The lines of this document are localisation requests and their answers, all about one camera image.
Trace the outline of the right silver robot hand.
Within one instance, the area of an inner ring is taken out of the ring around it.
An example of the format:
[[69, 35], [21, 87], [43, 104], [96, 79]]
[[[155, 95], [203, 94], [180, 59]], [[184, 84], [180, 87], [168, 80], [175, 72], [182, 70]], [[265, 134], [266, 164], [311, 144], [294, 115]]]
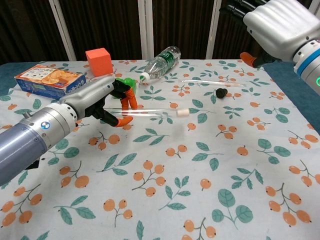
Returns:
[[320, 38], [320, 20], [297, 0], [230, 0], [219, 11], [240, 21], [263, 49], [259, 56], [240, 54], [253, 68], [292, 62], [304, 45]]

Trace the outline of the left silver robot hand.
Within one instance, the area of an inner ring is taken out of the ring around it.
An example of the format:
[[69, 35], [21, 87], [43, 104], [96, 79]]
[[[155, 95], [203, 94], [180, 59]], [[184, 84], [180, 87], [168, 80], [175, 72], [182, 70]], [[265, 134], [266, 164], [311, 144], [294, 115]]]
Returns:
[[[105, 100], [109, 95], [120, 100], [121, 108], [125, 112], [123, 118], [104, 110]], [[128, 115], [128, 110], [138, 108], [133, 88], [111, 76], [86, 83], [60, 98], [59, 102], [72, 107], [79, 120], [93, 116], [112, 127], [123, 127], [130, 123], [133, 117]]]

